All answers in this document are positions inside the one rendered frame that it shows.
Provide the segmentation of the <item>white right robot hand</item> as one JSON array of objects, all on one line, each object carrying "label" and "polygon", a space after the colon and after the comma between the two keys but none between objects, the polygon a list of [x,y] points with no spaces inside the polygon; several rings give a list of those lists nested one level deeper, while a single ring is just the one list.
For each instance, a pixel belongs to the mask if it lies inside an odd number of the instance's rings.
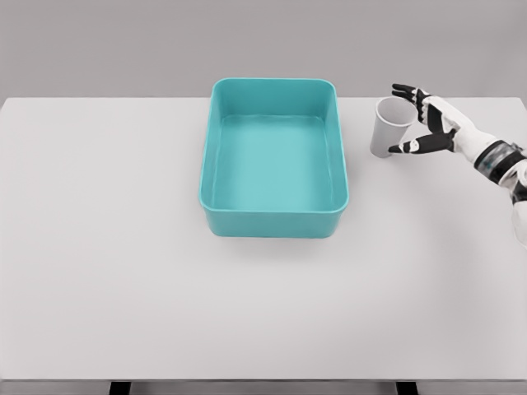
[{"label": "white right robot hand", "polygon": [[476,130],[467,116],[440,96],[397,83],[392,85],[392,95],[405,99],[416,108],[418,122],[426,126],[430,134],[391,146],[389,153],[417,155],[454,151],[457,134]]}]

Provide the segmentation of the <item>white paper cup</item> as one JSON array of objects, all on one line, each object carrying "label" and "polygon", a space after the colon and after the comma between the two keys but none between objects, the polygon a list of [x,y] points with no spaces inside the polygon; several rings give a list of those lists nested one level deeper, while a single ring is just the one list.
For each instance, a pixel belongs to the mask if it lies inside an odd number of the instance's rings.
[{"label": "white paper cup", "polygon": [[400,97],[385,97],[375,106],[375,124],[371,138],[371,154],[378,158],[390,156],[388,149],[398,145],[408,128],[417,122],[415,106]]}]

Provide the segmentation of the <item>teal plastic basket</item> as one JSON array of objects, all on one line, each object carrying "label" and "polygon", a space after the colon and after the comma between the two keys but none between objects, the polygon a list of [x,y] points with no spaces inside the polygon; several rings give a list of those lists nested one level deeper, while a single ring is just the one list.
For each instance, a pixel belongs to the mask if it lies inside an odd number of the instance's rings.
[{"label": "teal plastic basket", "polygon": [[334,85],[313,78],[217,81],[198,200],[221,237],[331,236],[349,202]]}]

